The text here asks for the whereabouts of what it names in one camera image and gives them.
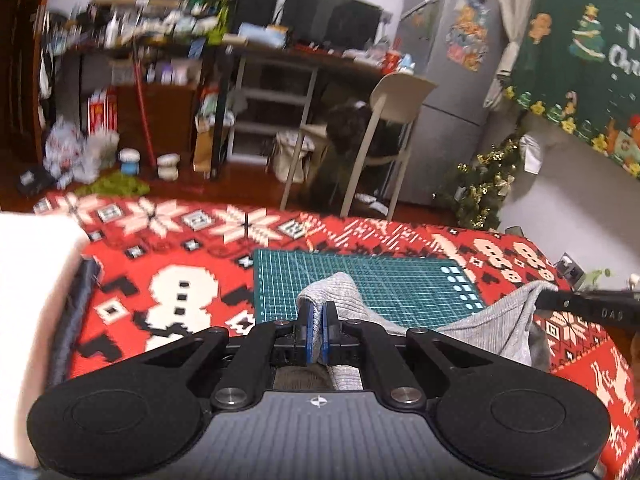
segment christmas tree print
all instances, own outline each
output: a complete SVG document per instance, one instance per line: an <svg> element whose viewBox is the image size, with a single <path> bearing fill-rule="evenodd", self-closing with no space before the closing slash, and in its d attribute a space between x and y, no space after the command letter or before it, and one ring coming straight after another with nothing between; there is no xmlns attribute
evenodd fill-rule
<svg viewBox="0 0 640 480"><path fill-rule="evenodd" d="M580 27L572 30L574 34L574 42L569 47L569 52L585 61L603 62L605 55L602 53L604 40L600 35L602 25L596 19L598 9L589 4L584 9L584 15L578 22Z"/></svg>

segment green cutting mat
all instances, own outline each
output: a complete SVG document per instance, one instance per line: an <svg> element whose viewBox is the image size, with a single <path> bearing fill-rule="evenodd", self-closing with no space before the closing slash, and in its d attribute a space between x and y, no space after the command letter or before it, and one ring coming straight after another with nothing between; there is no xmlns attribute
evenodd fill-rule
<svg viewBox="0 0 640 480"><path fill-rule="evenodd" d="M369 308L401 326L437 328L485 308L453 260L258 249L254 268L258 323L296 319L300 291L339 271L353 278Z"/></svg>

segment metal screw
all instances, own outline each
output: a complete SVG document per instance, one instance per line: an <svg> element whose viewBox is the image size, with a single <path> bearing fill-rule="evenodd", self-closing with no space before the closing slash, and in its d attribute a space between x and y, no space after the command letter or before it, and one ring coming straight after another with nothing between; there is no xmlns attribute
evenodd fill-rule
<svg viewBox="0 0 640 480"><path fill-rule="evenodd" d="M391 398L401 404L415 404L422 398L420 390L410 386L400 386L391 390Z"/></svg>
<svg viewBox="0 0 640 480"><path fill-rule="evenodd" d="M240 388L222 388L216 392L216 400L225 406L239 406L246 401L246 393Z"/></svg>

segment white curtain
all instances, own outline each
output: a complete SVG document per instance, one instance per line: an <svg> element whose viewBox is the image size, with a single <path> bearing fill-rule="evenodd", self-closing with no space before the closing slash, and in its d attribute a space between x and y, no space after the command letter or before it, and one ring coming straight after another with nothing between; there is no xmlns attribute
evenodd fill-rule
<svg viewBox="0 0 640 480"><path fill-rule="evenodd" d="M502 87L498 82L498 76L506 77L511 74L511 69L518 57L520 42L527 30L529 21L529 7L531 0L499 0L502 10L502 23L509 38L509 44L502 53L502 59L494 81L484 100L484 107L491 110L497 109L502 100Z"/></svg>

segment snowman pattern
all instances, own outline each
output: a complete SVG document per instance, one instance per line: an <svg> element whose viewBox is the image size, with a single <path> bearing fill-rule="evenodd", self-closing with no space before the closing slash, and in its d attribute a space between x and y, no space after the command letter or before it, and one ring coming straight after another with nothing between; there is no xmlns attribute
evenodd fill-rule
<svg viewBox="0 0 640 480"><path fill-rule="evenodd" d="M158 304L146 312L145 351L208 328L206 307L218 296L218 280L201 267L170 265L153 276L149 292Z"/></svg>

